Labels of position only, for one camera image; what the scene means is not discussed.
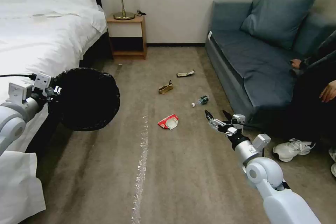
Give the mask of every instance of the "nightstand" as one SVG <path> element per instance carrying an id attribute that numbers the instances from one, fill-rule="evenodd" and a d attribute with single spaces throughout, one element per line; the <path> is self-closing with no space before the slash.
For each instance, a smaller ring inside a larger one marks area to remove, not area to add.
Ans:
<path id="1" fill-rule="evenodd" d="M 117 20 L 112 15 L 106 21 L 114 59 L 146 59 L 147 41 L 144 16 L 135 16 L 130 20 Z"/>

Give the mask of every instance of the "plastic bottle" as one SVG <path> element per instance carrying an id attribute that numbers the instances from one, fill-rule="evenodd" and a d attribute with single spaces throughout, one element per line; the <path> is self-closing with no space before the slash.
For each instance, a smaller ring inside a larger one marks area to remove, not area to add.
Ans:
<path id="1" fill-rule="evenodd" d="M 206 104 L 209 101 L 209 96 L 202 96 L 196 103 L 192 103 L 191 106 L 195 107 L 197 104 Z"/>

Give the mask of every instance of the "white sneaker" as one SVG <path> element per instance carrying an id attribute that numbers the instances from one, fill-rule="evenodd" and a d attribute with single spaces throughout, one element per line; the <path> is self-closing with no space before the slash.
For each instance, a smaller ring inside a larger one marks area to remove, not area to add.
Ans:
<path id="1" fill-rule="evenodd" d="M 330 148 L 329 149 L 329 155 L 336 162 L 336 148 Z"/>
<path id="2" fill-rule="evenodd" d="M 336 163 L 331 166 L 331 173 L 336 177 Z"/>
<path id="3" fill-rule="evenodd" d="M 301 142 L 297 139 L 291 139 L 289 142 L 279 144 L 272 150 L 273 154 L 283 162 L 289 162 L 296 155 L 307 155 L 315 146 L 310 146 L 311 142 Z"/>

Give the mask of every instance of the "sofa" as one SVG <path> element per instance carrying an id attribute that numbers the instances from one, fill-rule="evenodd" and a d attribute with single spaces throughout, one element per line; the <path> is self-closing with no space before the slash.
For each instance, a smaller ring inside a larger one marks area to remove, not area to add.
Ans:
<path id="1" fill-rule="evenodd" d="M 251 2 L 214 1 L 205 49 L 234 113 L 267 128 L 285 120 L 296 81 L 290 60 L 314 52 L 336 24 L 310 13 L 287 50 L 240 30 L 251 9 Z"/>

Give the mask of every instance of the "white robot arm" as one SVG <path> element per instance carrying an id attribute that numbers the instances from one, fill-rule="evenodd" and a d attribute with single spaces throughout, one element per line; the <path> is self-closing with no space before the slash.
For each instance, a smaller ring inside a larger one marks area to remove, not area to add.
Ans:
<path id="1" fill-rule="evenodd" d="M 261 157 L 262 149 L 270 142 L 266 134 L 258 135 L 251 143 L 242 135 L 245 116 L 234 115 L 231 121 L 222 122 L 205 110 L 209 124 L 225 133 L 238 153 L 247 178 L 257 188 L 264 200 L 264 210 L 272 224 L 317 224 L 320 223 L 305 200 L 294 193 L 284 181 L 277 162 Z"/>
<path id="2" fill-rule="evenodd" d="M 61 88 L 49 87 L 52 78 L 43 73 L 34 76 L 34 85 L 9 84 L 9 99 L 0 105 L 0 156 L 8 146 L 18 139 L 26 123 L 40 112 L 49 96 L 60 94 Z"/>

